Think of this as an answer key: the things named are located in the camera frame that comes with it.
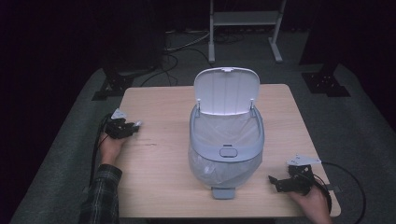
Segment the hand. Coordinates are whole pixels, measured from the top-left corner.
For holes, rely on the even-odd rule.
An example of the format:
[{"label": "hand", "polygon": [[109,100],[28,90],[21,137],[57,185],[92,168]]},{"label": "hand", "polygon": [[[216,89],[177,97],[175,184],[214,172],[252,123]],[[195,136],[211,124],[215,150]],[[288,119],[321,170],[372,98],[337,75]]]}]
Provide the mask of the hand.
[{"label": "hand", "polygon": [[288,192],[287,194],[300,205],[306,217],[313,223],[332,223],[326,197],[318,187],[313,186],[305,196],[296,192]]},{"label": "hand", "polygon": [[102,155],[101,164],[114,165],[116,158],[120,155],[122,145],[127,139],[114,139],[106,133],[102,133],[99,138],[100,153]]}]

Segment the table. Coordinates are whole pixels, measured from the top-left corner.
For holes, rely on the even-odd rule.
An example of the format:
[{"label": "table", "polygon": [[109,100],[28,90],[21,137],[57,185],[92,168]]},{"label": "table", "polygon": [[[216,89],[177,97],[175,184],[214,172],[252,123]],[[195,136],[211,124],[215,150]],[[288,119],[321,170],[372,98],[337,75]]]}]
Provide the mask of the table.
[{"label": "table", "polygon": [[[296,154],[317,158],[290,89],[284,84],[261,85],[256,103],[265,130],[261,166],[236,189],[233,200],[215,200],[192,174],[188,162],[189,120],[195,104],[193,86],[130,88],[120,110],[127,121],[142,120],[116,165],[120,217],[297,217],[303,213],[284,193],[276,192],[268,175],[289,178],[286,161]],[[329,183],[321,164],[314,174]],[[333,217],[341,208],[333,194]]]}]

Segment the open lid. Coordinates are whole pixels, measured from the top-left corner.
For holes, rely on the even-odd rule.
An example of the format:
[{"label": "open lid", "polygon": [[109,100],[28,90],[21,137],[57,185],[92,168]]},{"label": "open lid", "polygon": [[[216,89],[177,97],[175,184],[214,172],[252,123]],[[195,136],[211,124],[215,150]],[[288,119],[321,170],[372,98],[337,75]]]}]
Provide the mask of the open lid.
[{"label": "open lid", "polygon": [[246,68],[221,67],[202,71],[195,78],[197,108],[212,115],[247,113],[259,94],[260,79]]}]

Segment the plaid shirt sleeve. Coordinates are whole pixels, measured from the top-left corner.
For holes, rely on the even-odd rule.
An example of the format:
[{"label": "plaid shirt sleeve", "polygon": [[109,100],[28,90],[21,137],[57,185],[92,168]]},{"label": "plaid shirt sleeve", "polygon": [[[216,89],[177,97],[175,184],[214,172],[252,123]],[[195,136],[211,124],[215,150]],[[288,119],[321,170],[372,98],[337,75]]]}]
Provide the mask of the plaid shirt sleeve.
[{"label": "plaid shirt sleeve", "polygon": [[119,223],[119,197],[117,187],[122,171],[115,166],[102,164],[81,205],[78,223]]}]

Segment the small tag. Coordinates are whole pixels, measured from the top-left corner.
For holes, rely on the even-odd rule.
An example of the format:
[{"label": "small tag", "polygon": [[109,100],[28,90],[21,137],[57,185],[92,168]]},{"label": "small tag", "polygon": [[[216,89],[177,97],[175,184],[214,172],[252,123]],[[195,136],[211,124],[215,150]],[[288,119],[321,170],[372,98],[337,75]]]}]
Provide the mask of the small tag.
[{"label": "small tag", "polygon": [[235,189],[217,189],[212,188],[212,196],[215,199],[233,199],[235,197]]},{"label": "small tag", "polygon": [[223,67],[223,68],[221,68],[221,70],[223,70],[224,72],[232,72],[233,68],[231,68],[231,67]]},{"label": "small tag", "polygon": [[302,166],[302,165],[310,165],[315,163],[321,163],[320,159],[313,159],[310,157],[296,155],[294,159],[291,159],[286,162],[288,165]]},{"label": "small tag", "polygon": [[112,119],[125,119],[126,114],[120,111],[118,108],[114,111],[113,115],[111,116]]}]

